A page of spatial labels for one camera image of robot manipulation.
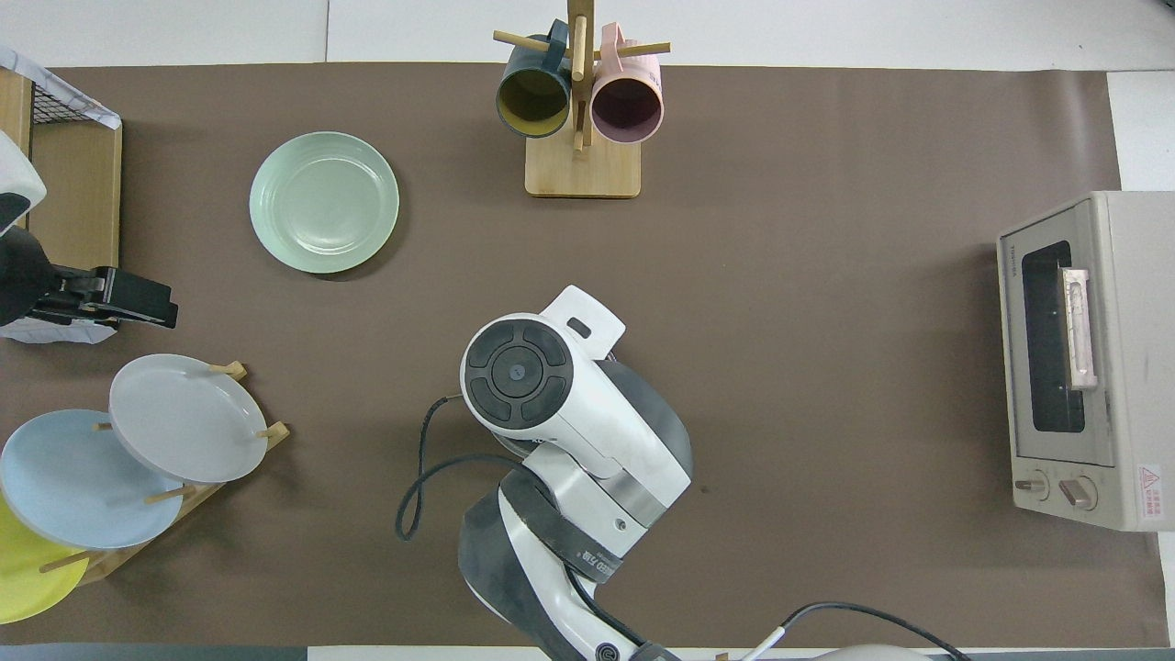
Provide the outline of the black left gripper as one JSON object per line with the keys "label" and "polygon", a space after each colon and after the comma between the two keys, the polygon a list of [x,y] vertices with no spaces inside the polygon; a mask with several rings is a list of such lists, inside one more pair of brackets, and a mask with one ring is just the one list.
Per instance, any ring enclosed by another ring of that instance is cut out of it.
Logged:
{"label": "black left gripper", "polygon": [[8,230],[1,238],[1,326],[26,317],[38,301],[59,286],[59,277],[63,292],[78,298],[80,309],[43,309],[43,321],[55,325],[87,321],[108,328],[130,321],[159,328],[176,325],[179,308],[172,302],[170,286],[116,267],[55,269],[28,230]]}

